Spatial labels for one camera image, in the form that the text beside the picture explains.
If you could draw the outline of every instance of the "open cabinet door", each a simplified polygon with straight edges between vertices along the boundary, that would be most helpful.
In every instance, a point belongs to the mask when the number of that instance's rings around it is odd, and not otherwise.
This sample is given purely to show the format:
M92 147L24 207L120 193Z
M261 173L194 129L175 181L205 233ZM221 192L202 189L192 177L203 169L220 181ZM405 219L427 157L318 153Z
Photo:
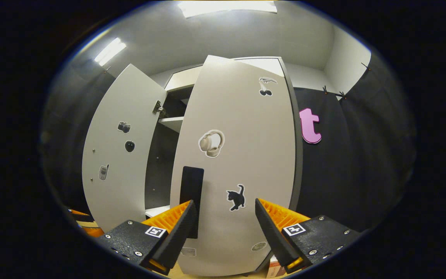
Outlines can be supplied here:
M144 221L147 157L166 91L129 65L94 113L82 157L82 183L96 223L108 232L127 219Z
M270 248L254 201L289 208L297 190L295 127L283 76L207 57L185 112L172 175L173 208L186 192L184 166L204 169L197 238L186 240L178 258L183 273L226 276L262 264Z

